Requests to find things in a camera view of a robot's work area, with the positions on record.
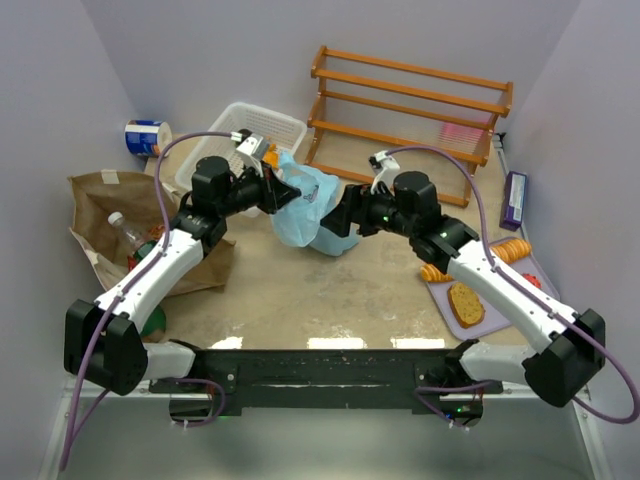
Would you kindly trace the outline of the light blue plastic bag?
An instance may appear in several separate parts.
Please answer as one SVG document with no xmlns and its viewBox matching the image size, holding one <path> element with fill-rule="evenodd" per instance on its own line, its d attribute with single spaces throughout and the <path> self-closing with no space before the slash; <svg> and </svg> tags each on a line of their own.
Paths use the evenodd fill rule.
<svg viewBox="0 0 640 480">
<path fill-rule="evenodd" d="M 339 257 L 359 243 L 353 227 L 339 237 L 321 225 L 321 220 L 337 205 L 341 181 L 337 176 L 298 164 L 286 151 L 279 155 L 278 177 L 298 188 L 301 196 L 271 216 L 273 230 L 289 247 L 309 247 L 331 257 Z"/>
</svg>

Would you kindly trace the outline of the red snack chip bag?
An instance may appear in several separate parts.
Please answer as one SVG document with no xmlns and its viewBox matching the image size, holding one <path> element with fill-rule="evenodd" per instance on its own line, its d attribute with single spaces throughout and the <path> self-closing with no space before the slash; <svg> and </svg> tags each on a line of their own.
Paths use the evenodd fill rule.
<svg viewBox="0 0 640 480">
<path fill-rule="evenodd" d="M 137 264 L 149 254 L 163 236 L 164 231 L 165 227 L 162 224 L 156 225 L 147 231 L 147 240 L 145 243 L 134 247 L 132 253 L 127 256 L 127 267 L 129 271 L 133 270 Z"/>
</svg>

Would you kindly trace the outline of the clear water bottle green label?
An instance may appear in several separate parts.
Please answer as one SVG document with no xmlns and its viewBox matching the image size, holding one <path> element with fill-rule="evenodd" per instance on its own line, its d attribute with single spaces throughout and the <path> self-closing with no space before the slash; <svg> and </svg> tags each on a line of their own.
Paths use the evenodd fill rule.
<svg viewBox="0 0 640 480">
<path fill-rule="evenodd" d="M 132 223 L 121 212 L 113 212 L 108 216 L 109 224 L 120 237 L 121 244 L 126 249 L 127 255 L 132 253 L 134 247 L 144 244 L 147 240 L 147 232 Z"/>
</svg>

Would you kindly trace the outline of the brown paper grocery bag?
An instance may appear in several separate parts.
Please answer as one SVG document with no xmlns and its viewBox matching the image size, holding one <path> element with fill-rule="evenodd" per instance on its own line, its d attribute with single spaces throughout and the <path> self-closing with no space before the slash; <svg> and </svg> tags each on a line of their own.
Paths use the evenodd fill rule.
<svg viewBox="0 0 640 480">
<path fill-rule="evenodd" d="M 109 290 L 137 263 L 133 243 L 120 227 L 128 223 L 139 230 L 146 241 L 159 241 L 164 233 L 154 179 L 143 173 L 102 170 L 68 180 L 74 202 L 71 234 L 88 258 L 99 283 Z M 177 191 L 166 184 L 162 188 L 167 214 L 172 217 L 177 213 Z M 233 262 L 234 242 L 221 240 L 167 296 L 224 286 Z"/>
</svg>

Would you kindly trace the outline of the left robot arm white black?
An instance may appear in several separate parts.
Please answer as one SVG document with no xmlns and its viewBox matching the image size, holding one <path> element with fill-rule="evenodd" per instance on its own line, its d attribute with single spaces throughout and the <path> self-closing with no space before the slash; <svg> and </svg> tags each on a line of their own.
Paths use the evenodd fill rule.
<svg viewBox="0 0 640 480">
<path fill-rule="evenodd" d="M 78 381 L 124 396 L 144 380 L 188 377 L 193 348 L 143 342 L 141 330 L 151 313 L 223 239 L 228 217 L 252 207 L 274 214 L 301 195 L 265 162 L 235 176 L 218 156 L 198 162 L 191 184 L 191 201 L 150 253 L 115 287 L 67 310 L 63 367 Z"/>
</svg>

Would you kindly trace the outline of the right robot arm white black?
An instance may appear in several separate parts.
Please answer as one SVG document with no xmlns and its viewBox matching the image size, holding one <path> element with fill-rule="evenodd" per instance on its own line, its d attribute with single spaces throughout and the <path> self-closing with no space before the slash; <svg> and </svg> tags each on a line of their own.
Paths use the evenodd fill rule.
<svg viewBox="0 0 640 480">
<path fill-rule="evenodd" d="M 470 227 L 443 214 L 426 174 L 401 173 L 391 189 L 349 185 L 321 224 L 340 237 L 356 225 L 363 237 L 384 230 L 407 238 L 419 259 L 470 287 L 526 338 L 522 349 L 477 341 L 457 347 L 446 374 L 451 385 L 522 383 L 563 407 L 602 369 L 604 319 L 548 296 L 496 257 Z"/>
</svg>

